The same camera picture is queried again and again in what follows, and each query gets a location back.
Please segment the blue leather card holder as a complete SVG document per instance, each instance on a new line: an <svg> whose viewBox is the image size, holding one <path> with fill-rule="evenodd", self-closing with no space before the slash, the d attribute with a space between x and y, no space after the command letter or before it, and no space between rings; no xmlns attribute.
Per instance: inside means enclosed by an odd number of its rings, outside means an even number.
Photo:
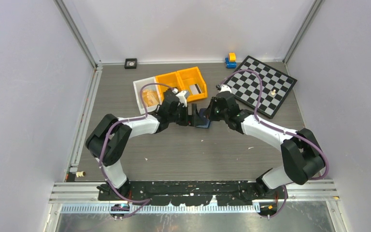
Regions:
<svg viewBox="0 0 371 232"><path fill-rule="evenodd" d="M206 108L201 108L195 115L194 127L208 129L211 121L205 115Z"/></svg>

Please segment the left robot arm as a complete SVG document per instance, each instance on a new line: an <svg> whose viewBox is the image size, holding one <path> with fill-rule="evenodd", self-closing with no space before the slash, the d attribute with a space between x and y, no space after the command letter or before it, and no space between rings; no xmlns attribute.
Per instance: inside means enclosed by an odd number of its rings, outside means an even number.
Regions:
<svg viewBox="0 0 371 232"><path fill-rule="evenodd" d="M164 100L145 116L117 118L112 114L103 117L86 140L86 147L97 159L99 168L111 185L110 193L117 200L128 196L128 178L121 165L121 157L130 138L144 134L155 134L167 129L169 124L208 128L210 121L203 116L204 109L188 104L188 91L168 89Z"/></svg>

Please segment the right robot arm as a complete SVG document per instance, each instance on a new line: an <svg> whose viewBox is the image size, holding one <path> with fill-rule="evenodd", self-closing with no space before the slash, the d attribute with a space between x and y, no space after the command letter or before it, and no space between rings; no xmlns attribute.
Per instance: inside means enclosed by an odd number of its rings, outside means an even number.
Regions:
<svg viewBox="0 0 371 232"><path fill-rule="evenodd" d="M262 198L269 198L282 185L303 185L322 169L328 169L326 157L309 129L286 129L242 110L229 91L211 98L206 115L211 121L224 121L231 130L258 138L281 152L282 166L256 179L257 194Z"/></svg>

